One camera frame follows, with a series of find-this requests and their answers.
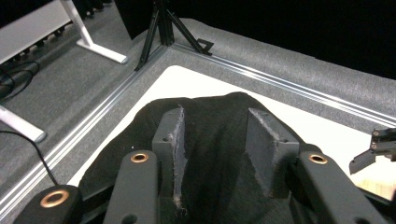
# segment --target bolt hole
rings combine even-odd
[[[357,224],[370,224],[370,222],[367,221],[367,219],[362,218],[362,217],[356,217],[355,218],[355,223],[357,223]]]
[[[122,219],[122,224],[134,224],[137,221],[137,217],[135,215],[128,215]]]
[[[47,199],[47,202],[53,203],[60,200],[61,198],[62,198],[62,194],[54,194]]]
[[[148,158],[149,158],[149,155],[147,155],[145,153],[140,153],[140,154],[133,155],[131,158],[131,161],[143,162],[143,161],[146,161]]]
[[[326,164],[327,163],[326,158],[319,156],[319,155],[310,155],[309,160],[311,160],[314,163],[318,163],[318,164]]]

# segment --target white stand leg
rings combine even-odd
[[[61,0],[61,3],[64,6],[64,10],[66,11],[67,15],[69,15],[70,20],[72,20],[78,29],[79,34],[81,35],[81,39],[77,42],[79,46],[83,47],[84,49],[89,49],[118,63],[128,62],[128,57],[93,43],[91,36],[82,22],[81,17],[78,15],[77,9],[72,0]]]
[[[46,137],[46,133],[2,106],[0,106],[0,120],[36,143]]]

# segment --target gray carpet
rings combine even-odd
[[[211,52],[217,56],[358,105],[396,115],[393,109],[396,105],[393,97],[396,92],[394,80],[325,63],[300,53],[214,29],[198,21],[183,21],[195,37],[215,43]],[[85,23],[97,44],[129,56],[130,61],[120,65],[77,47],[75,42],[78,35],[73,27],[63,37],[53,39],[32,56],[43,65],[42,70],[31,86],[5,104],[5,107],[49,134],[39,144],[46,154],[131,75],[143,46],[144,34],[131,41],[115,7],[96,13],[94,20],[86,20]],[[178,32],[176,42],[188,45]],[[73,176],[158,76],[171,65],[181,65],[366,133],[374,127],[382,128],[366,119],[243,77],[218,64],[170,48],[141,74],[117,104],[54,168],[54,175],[60,183],[66,183]],[[0,124],[0,129],[7,127]],[[0,195],[3,197],[38,163],[38,158],[33,149],[21,139],[2,135],[0,142],[6,143],[0,146],[0,162],[3,164],[0,171]],[[33,195],[49,186],[50,180],[46,177],[2,223],[10,223]]]

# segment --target black tripod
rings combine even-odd
[[[199,53],[205,55],[212,55],[209,50],[213,43],[203,39],[195,39],[183,22],[168,8],[168,0],[154,0],[153,12],[151,15],[151,22],[148,28],[148,35],[146,36],[145,46],[143,47],[142,55],[140,56],[139,64],[135,71],[138,71],[149,59],[149,52],[151,50],[152,41],[154,40],[155,32],[158,26],[160,30],[161,44],[171,46],[175,42],[172,23],[176,28],[186,37],[192,47]]]

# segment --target white table surface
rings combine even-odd
[[[349,174],[349,162],[370,146],[371,136],[369,134],[180,66],[171,66],[163,72],[68,184],[77,186],[100,151],[133,121],[134,116],[143,106],[151,101],[161,98],[219,96],[235,91],[245,92],[257,99],[297,132],[306,143],[320,147],[324,154],[332,157],[338,163],[357,186],[384,198],[391,198],[396,189],[396,162],[390,162],[385,157],[377,157],[375,164],[357,174]]]

